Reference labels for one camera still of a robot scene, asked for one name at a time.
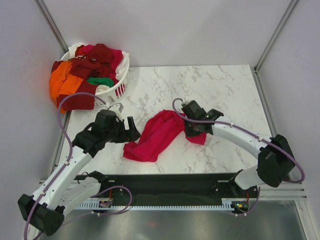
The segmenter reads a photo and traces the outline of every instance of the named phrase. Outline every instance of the dark red cloth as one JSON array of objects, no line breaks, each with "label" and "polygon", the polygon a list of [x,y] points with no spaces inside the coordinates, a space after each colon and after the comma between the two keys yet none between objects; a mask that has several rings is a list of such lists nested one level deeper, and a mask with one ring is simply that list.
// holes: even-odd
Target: dark red cloth
[{"label": "dark red cloth", "polygon": [[96,75],[96,70],[101,68],[101,64],[92,60],[88,57],[84,59],[71,58],[72,68],[70,74],[82,78],[83,80],[87,80],[89,77],[94,77]]},{"label": "dark red cloth", "polygon": [[[87,81],[82,81],[81,85],[79,86],[78,90],[76,93],[90,93],[95,95],[96,94],[96,89],[98,85],[92,85],[88,83]],[[60,104],[61,101],[68,95],[65,94],[60,94],[57,103]],[[88,96],[88,95],[77,95],[70,97],[63,105],[63,109],[65,111],[71,111],[71,110],[92,110],[95,107],[95,98],[93,96]]]},{"label": "dark red cloth", "polygon": [[113,51],[106,45],[98,43],[85,58],[71,59],[72,68],[70,73],[84,80],[87,80],[89,77],[106,78],[113,73],[111,67],[113,60]]},{"label": "dark red cloth", "polygon": [[52,65],[51,73],[56,70],[63,61],[55,61]]},{"label": "dark red cloth", "polygon": [[[138,162],[155,162],[158,155],[181,131],[185,131],[181,117],[172,110],[162,110],[148,120],[138,144],[129,142],[124,145],[123,156]],[[186,137],[186,139],[191,143],[204,145],[206,134],[202,133],[199,136]]]},{"label": "dark red cloth", "polygon": [[91,50],[94,48],[93,45],[81,45],[81,46],[78,46],[76,51],[75,51],[75,56],[78,57],[78,56],[87,56]]},{"label": "dark red cloth", "polygon": [[112,48],[110,49],[113,53],[113,61],[111,62],[111,68],[114,70],[114,72],[116,72],[118,65],[121,63],[122,59],[124,59],[124,56],[121,50],[112,49]]}]

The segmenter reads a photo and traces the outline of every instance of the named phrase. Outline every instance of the white plastic basket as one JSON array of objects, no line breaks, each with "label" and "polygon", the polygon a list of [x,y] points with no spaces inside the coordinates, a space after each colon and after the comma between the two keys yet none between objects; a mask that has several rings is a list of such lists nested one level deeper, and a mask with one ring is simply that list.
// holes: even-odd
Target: white plastic basket
[{"label": "white plastic basket", "polygon": [[[60,61],[68,61],[68,60],[70,60],[70,53],[66,52],[62,56]],[[119,82],[116,85],[114,85],[113,87],[99,85],[96,88],[95,95],[99,96],[100,98],[102,98],[103,100],[108,102],[109,104],[112,103],[112,100],[115,102],[120,101],[124,97],[125,92],[127,91],[127,88],[128,88],[129,66],[130,66],[130,60],[128,61],[125,72],[124,72],[122,78],[119,80]],[[99,100],[97,100],[97,99],[94,100],[95,107],[102,106],[102,105],[103,105],[102,102],[100,102]]]}]

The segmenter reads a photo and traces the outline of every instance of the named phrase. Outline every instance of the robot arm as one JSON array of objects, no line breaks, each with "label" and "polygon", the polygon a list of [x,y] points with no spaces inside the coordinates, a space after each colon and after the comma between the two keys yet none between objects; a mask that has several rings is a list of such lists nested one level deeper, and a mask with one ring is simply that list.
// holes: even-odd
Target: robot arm
[{"label": "robot arm", "polygon": [[[99,192],[106,176],[96,171],[90,173],[78,186],[66,190],[82,168],[105,147],[106,143],[133,142],[140,138],[141,135],[132,117],[127,118],[129,129],[125,129],[125,123],[120,114],[122,108],[122,104],[117,103],[109,109],[101,110],[96,115],[95,121],[76,135],[72,142],[70,161],[61,162],[45,183],[31,196],[23,194],[20,197],[18,206],[25,221],[36,200],[43,195],[32,214],[30,224],[47,236],[51,236],[76,206]],[[54,182],[44,193],[45,187],[52,179]]]},{"label": "robot arm", "polygon": [[253,137],[249,131],[242,128],[240,130],[233,127],[233,123],[222,112],[211,109],[206,112],[196,101],[182,104],[182,111],[188,119],[199,121],[216,121],[217,123],[193,123],[184,120],[186,135],[188,137],[196,136],[201,133],[209,133],[224,138],[244,150],[248,151],[257,160],[258,164],[246,170],[240,170],[229,181],[231,187],[246,190],[252,186],[267,184],[271,187],[278,187],[280,183],[287,178],[290,171],[295,167],[294,163],[283,155],[277,149],[269,146],[266,142],[277,145],[289,155],[293,156],[288,141],[285,137],[277,135],[272,138],[257,133],[260,138]]}]

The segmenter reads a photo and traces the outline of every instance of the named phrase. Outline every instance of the white marble surface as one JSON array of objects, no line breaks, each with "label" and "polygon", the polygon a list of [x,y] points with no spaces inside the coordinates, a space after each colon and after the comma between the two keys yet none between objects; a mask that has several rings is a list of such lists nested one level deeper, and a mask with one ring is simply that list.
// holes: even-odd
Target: white marble surface
[{"label": "white marble surface", "polygon": [[[174,98],[196,100],[209,111],[214,108],[257,133],[270,135],[256,85],[248,65],[134,67],[129,70],[129,87],[123,116],[133,116],[142,133],[148,119],[163,109],[172,110]],[[67,132],[74,139],[95,120],[101,108],[74,110]],[[181,132],[157,162],[137,162],[123,156],[124,143],[107,143],[81,172],[104,174],[225,173],[257,164],[248,152],[217,136],[207,135],[205,145],[186,140]],[[60,160],[68,155],[64,142]]]}]

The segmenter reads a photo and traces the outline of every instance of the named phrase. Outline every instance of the white wall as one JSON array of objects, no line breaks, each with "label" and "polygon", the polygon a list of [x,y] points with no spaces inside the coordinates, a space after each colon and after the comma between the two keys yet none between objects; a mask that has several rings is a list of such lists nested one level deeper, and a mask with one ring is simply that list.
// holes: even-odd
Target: white wall
[{"label": "white wall", "polygon": [[44,0],[67,44],[105,43],[131,66],[255,64],[290,0]]},{"label": "white wall", "polygon": [[306,173],[320,226],[320,1],[300,1],[260,76],[276,126]]},{"label": "white wall", "polygon": [[17,201],[48,174],[58,137],[49,77],[62,51],[33,0],[3,1],[0,30],[0,238],[16,240]]}]

